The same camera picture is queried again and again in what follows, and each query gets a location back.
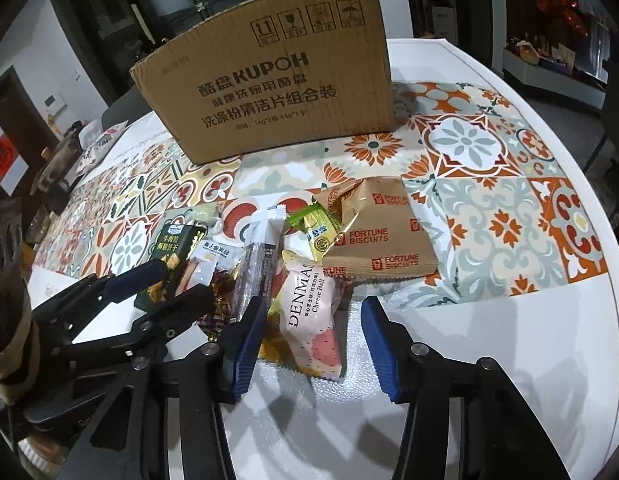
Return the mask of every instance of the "snack pile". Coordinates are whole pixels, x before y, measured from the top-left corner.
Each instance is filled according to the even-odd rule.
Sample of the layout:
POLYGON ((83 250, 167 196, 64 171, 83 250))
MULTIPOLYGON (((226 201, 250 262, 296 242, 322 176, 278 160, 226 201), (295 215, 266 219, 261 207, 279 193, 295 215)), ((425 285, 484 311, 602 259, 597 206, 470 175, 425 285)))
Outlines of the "snack pile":
POLYGON ((136 306, 160 303, 199 283, 214 293, 215 311, 198 321, 214 341, 239 320, 253 296, 268 305, 259 357, 308 376, 339 380, 343 359, 334 324, 346 286, 361 279, 424 276, 438 266, 427 232, 399 178, 350 180, 314 195, 287 215, 279 205, 252 213, 244 247, 214 240, 220 219, 167 225, 152 258, 167 262, 167 280, 139 293, 136 306), (312 258, 281 250, 287 227, 307 235, 312 258))

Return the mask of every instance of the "white snack package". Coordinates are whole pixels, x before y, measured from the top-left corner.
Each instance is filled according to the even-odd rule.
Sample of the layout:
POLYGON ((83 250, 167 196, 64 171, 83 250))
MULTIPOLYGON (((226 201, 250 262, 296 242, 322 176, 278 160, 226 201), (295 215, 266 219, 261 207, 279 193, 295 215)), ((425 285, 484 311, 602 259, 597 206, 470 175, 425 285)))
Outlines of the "white snack package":
POLYGON ((319 263, 283 251, 288 275, 267 313, 259 357, 313 377, 339 380, 341 352, 334 312, 345 286, 319 263))
POLYGON ((113 148, 113 145, 118 142, 127 128, 127 123, 116 124, 107 129, 91 147, 89 147, 83 155, 78 159, 78 169, 76 176, 83 176, 92 171, 105 158, 107 153, 113 148))
POLYGON ((198 244, 198 247, 192 253, 192 259, 195 260, 214 260, 218 262, 218 268, 231 272, 236 268, 240 261, 240 255, 243 250, 240 247, 234 247, 205 239, 198 244))
POLYGON ((176 289, 176 296, 199 283, 209 286, 211 277, 214 275, 214 270, 216 270, 216 260, 190 259, 189 263, 187 263, 187 267, 185 267, 182 273, 178 289, 176 289))
POLYGON ((272 280, 278 264, 278 247, 285 227, 284 205, 254 211, 244 235, 240 272, 236 278, 230 322, 243 317, 253 296, 272 303, 272 280))

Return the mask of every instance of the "wall light switch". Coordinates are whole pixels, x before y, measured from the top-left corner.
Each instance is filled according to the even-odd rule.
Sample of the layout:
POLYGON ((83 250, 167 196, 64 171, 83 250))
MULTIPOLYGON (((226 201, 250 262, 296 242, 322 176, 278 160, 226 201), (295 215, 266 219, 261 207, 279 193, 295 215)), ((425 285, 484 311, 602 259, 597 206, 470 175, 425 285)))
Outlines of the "wall light switch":
POLYGON ((47 112, 49 115, 53 117, 57 115, 64 107, 66 107, 67 104, 60 94, 52 94, 45 99, 45 106, 47 107, 47 112))

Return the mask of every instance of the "round white table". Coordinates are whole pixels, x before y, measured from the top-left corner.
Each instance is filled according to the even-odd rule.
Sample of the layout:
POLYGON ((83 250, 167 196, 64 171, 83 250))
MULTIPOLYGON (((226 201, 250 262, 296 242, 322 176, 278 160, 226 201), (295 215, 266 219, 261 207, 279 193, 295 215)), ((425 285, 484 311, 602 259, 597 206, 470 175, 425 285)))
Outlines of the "round white table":
MULTIPOLYGON (((520 111, 570 179, 599 237, 609 271, 568 285, 509 298, 392 310, 391 319, 445 357, 501 364, 538 416, 571 478, 590 480, 619 444, 619 248, 603 209, 577 163, 541 117, 502 79, 445 40, 388 40, 395 82, 465 82, 491 88, 520 111)), ((94 174, 143 139, 168 133, 150 114, 137 121, 94 174)), ((75 279, 35 266, 32 305, 75 279)), ((142 315, 132 298, 108 306, 77 341, 129 330, 142 315)), ((360 303, 340 312, 347 325, 341 383, 258 362, 248 393, 224 407, 238 478, 382 479, 395 467, 406 407, 381 393, 360 326, 360 303)), ((184 357, 206 337, 196 327, 169 343, 184 357)), ((177 400, 170 402, 171 478, 182 477, 177 400)), ((456 478, 458 405, 452 403, 448 478, 456 478)))

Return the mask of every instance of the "green snack package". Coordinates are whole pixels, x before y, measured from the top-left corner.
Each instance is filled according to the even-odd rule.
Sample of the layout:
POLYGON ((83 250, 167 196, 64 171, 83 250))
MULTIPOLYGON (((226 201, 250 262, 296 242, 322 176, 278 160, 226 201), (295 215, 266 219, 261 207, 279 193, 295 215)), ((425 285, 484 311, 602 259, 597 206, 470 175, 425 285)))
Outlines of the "green snack package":
POLYGON ((158 282, 136 296, 134 306, 145 312, 155 312, 162 301, 171 300, 187 266, 187 260, 205 237, 203 226, 166 224, 161 229, 150 260, 163 260, 169 268, 166 280, 158 282))
POLYGON ((323 258, 323 254, 334 243, 334 238, 343 227, 318 202, 289 215, 287 223, 307 235, 309 249, 317 262, 323 258))

